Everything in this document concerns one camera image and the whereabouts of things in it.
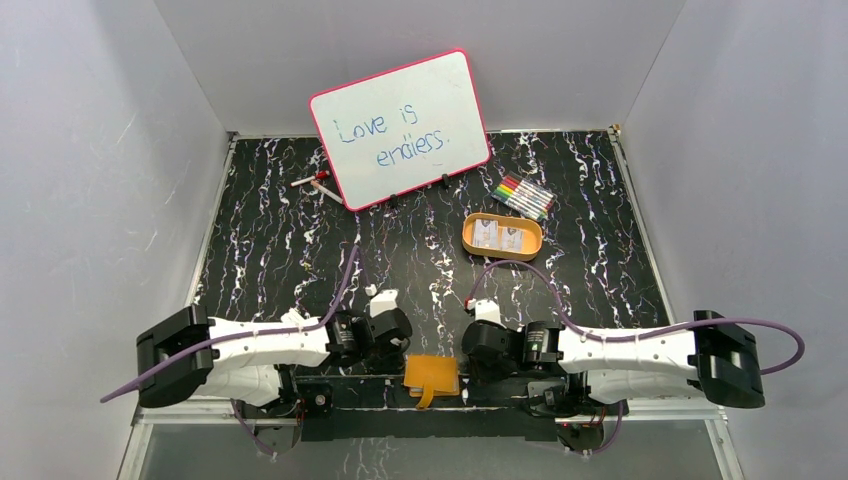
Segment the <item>orange leather card holder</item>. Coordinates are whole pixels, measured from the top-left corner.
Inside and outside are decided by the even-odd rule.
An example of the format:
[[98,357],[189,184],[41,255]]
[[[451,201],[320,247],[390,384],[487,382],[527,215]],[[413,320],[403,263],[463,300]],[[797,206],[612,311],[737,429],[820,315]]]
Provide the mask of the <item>orange leather card holder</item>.
[[416,409],[425,410],[435,397],[460,394],[459,362],[455,357],[410,355],[403,385],[412,398],[418,398]]

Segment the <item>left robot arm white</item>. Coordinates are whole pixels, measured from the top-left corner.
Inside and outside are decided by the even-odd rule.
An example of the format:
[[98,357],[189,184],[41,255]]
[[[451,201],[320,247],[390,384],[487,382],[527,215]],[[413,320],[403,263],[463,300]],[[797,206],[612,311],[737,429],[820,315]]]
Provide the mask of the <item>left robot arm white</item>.
[[283,379],[283,367],[374,367],[402,357],[412,334],[398,308],[376,316],[340,310],[327,322],[291,309],[277,322],[254,323],[185,307],[136,339],[139,404],[163,408],[207,396],[286,416],[297,407],[299,391]]

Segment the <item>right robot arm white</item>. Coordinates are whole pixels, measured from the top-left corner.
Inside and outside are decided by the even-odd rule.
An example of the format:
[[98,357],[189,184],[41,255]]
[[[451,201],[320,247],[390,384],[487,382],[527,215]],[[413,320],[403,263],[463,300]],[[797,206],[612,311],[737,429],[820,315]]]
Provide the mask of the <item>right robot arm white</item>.
[[689,328],[587,329],[551,321],[511,329],[488,311],[465,330],[461,351],[476,382],[511,376],[563,377],[565,405],[577,414],[630,398],[703,397],[731,408],[765,404],[756,337],[697,311]]

